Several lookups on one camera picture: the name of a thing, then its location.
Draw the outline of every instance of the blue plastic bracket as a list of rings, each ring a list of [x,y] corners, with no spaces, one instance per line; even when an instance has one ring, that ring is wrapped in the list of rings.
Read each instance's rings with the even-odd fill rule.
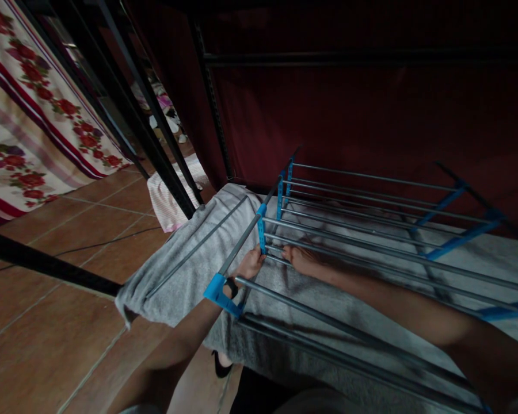
[[[511,303],[511,305],[518,308],[518,302]],[[485,321],[496,321],[496,320],[502,320],[502,319],[518,318],[518,310],[513,311],[513,310],[499,308],[497,306],[494,306],[491,308],[480,309],[477,312],[480,312],[483,315],[482,319]]]
[[[290,165],[288,166],[288,181],[292,181],[292,174],[294,172],[294,159],[295,156],[292,155],[290,157]],[[292,185],[290,183],[286,183],[286,197],[290,196],[291,187]],[[284,206],[286,206],[287,204],[288,199],[286,198],[286,200],[284,200]]]
[[[232,313],[236,318],[239,318],[242,314],[242,308],[240,306],[236,306],[236,304],[232,302],[232,299],[223,293],[225,281],[226,279],[221,275],[221,273],[216,273],[215,276],[213,276],[213,280],[203,293],[203,296],[211,302],[219,305],[224,310]]]
[[[488,220],[492,220],[490,223],[480,223],[466,231],[464,231],[461,237],[453,237],[448,242],[441,245],[439,249],[432,250],[430,253],[426,255],[426,258],[429,260],[436,260],[440,258],[446,253],[449,253],[456,247],[461,246],[464,243],[469,242],[473,238],[487,233],[488,231],[493,230],[495,227],[498,227],[501,224],[501,220],[505,218],[504,214],[502,214],[499,210],[488,210],[485,213],[485,218]]]
[[[276,207],[276,219],[282,218],[282,195],[284,194],[284,171],[280,173],[280,181],[278,181],[278,205]]]
[[[257,231],[259,232],[259,246],[261,247],[261,254],[266,254],[266,241],[265,241],[265,222],[263,217],[266,214],[266,204],[261,204],[257,209],[257,214],[260,215],[257,221]]]
[[[456,190],[443,197],[443,199],[433,209],[437,211],[442,211],[443,209],[445,209],[445,207],[447,207],[449,204],[451,204],[453,201],[459,198],[462,195],[462,193],[464,193],[467,186],[468,184],[462,180],[455,181]],[[436,214],[436,212],[429,212],[423,218],[418,219],[416,223],[414,223],[414,225],[422,226],[428,221],[430,221]],[[411,232],[415,232],[416,230],[418,230],[418,227],[413,227],[412,229],[410,229]]]

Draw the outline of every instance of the black wristband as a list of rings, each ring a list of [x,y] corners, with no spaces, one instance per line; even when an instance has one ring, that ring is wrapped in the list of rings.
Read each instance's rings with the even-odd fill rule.
[[[227,278],[224,284],[230,288],[232,292],[231,299],[234,299],[238,294],[238,286],[236,286],[236,283],[234,283],[234,278]]]

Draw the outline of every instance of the gray towel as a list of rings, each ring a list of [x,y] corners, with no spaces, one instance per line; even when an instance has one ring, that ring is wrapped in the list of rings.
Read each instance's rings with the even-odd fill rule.
[[[228,211],[247,194],[242,206],[217,230],[190,260],[148,301],[145,295],[151,291],[214,226]],[[229,184],[225,186],[206,206],[196,211],[193,219],[179,229],[169,241],[159,249],[131,279],[124,285],[117,296],[116,304],[127,322],[130,322],[131,310],[150,321],[162,322],[175,326],[202,298],[214,274],[219,270],[225,257],[236,244],[243,230],[255,215],[261,203],[260,197],[244,188]],[[291,209],[306,211],[317,216],[330,217],[347,223],[368,227],[374,231],[383,231],[403,237],[404,229],[386,227],[361,220],[352,220],[348,216],[323,213],[318,210],[300,208],[290,204]],[[276,197],[268,206],[268,217],[276,215]],[[339,229],[332,225],[304,219],[285,213],[284,219],[299,222],[319,229],[339,232],[361,240],[416,252],[414,246],[401,241],[381,239],[375,235],[351,230]],[[441,243],[444,236],[421,231],[425,241]],[[424,268],[416,263],[375,253],[362,248],[342,245],[320,237],[307,237],[304,234],[287,228],[278,227],[276,234],[307,243],[326,246],[336,251],[345,252],[358,257],[368,258],[397,269],[426,277]],[[239,261],[248,250],[258,243],[257,231],[254,230],[243,245],[229,271],[234,271]],[[480,271],[495,277],[507,278],[518,282],[518,242],[495,236],[482,236],[467,248],[460,248],[439,261],[465,269]],[[509,292],[498,286],[473,281],[466,277],[436,271],[439,277],[452,282],[454,286],[473,290],[495,298],[517,301],[518,293]],[[417,290],[433,294],[427,285],[410,282],[388,274],[375,274],[376,277],[395,281],[402,285],[412,286]],[[324,283],[305,277],[282,264],[266,260],[256,282],[273,289],[294,300],[307,304],[315,309],[333,316],[345,323],[362,329],[404,350],[410,351],[424,359],[448,370],[460,371],[443,352],[403,329],[374,309],[352,296]],[[243,290],[236,297],[242,299]],[[456,303],[472,308],[484,308],[482,304],[469,298],[453,295]],[[247,300],[246,312],[261,315],[284,324],[296,332],[319,342],[331,345],[389,371],[429,385],[441,392],[461,398],[472,404],[478,400],[472,394],[464,392],[433,375],[425,374],[405,366],[391,355],[384,354],[353,337],[346,335],[326,324],[304,315],[286,305],[270,299],[260,293],[251,292]],[[518,320],[502,321],[498,326],[518,339]],[[354,403],[366,407],[372,412],[447,412],[419,399],[396,391],[376,381],[366,379],[346,369],[336,367],[314,356],[296,351],[280,342],[270,340],[238,325],[227,312],[223,312],[213,326],[204,345],[211,349],[225,352],[234,362],[243,363],[251,369],[285,385],[305,386],[312,379],[320,380],[343,394]]]

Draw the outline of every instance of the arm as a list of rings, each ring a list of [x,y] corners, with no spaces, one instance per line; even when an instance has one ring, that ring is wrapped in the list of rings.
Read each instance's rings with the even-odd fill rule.
[[[494,412],[518,398],[518,342],[496,327],[404,287],[336,270],[299,247],[285,246],[283,257],[442,349]]]
[[[261,256],[257,246],[246,254],[231,277],[240,275],[246,279],[253,278],[264,260],[265,256]],[[228,286],[223,288],[223,292],[231,297]],[[138,404],[153,404],[161,412],[167,412],[178,380],[221,311],[222,308],[210,300],[202,299],[132,373],[108,412],[119,413]]]

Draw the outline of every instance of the black shoe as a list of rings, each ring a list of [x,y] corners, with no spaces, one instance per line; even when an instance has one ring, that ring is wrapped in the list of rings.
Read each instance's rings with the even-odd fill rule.
[[[226,377],[232,369],[232,365],[234,364],[230,364],[230,366],[223,367],[219,362],[219,353],[217,351],[213,351],[211,355],[215,356],[215,374],[217,375],[217,378]]]

